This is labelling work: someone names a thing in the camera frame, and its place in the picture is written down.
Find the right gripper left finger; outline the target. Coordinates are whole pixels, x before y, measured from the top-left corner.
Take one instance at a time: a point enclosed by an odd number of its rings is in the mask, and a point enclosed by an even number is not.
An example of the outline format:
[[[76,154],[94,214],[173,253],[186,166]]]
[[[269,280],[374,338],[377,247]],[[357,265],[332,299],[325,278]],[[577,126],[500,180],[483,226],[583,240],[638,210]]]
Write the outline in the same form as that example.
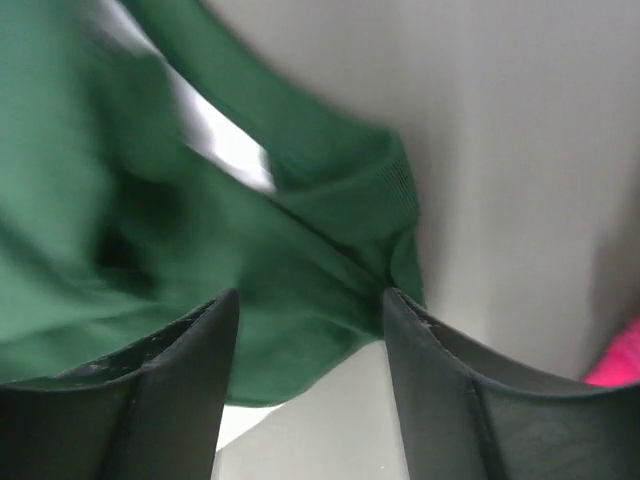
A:
[[[2,385],[2,478],[210,478],[238,324],[225,290],[113,354]]]

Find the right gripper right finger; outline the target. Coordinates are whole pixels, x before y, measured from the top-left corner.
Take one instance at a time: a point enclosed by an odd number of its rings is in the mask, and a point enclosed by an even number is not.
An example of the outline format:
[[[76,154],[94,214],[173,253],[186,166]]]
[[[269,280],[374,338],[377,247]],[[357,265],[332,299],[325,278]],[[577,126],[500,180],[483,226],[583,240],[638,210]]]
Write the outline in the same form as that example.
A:
[[[384,338],[413,479],[633,480],[639,388],[600,388],[510,359],[396,289]]]

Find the white and green t shirt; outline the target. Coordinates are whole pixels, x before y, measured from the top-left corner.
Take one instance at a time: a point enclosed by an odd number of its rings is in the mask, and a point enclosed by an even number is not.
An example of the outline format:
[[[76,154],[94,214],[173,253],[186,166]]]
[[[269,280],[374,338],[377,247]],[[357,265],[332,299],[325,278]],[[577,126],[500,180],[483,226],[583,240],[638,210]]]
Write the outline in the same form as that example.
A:
[[[284,403],[423,297],[400,138],[323,105],[197,1],[1,5],[1,378],[67,371],[234,288],[227,400]]]

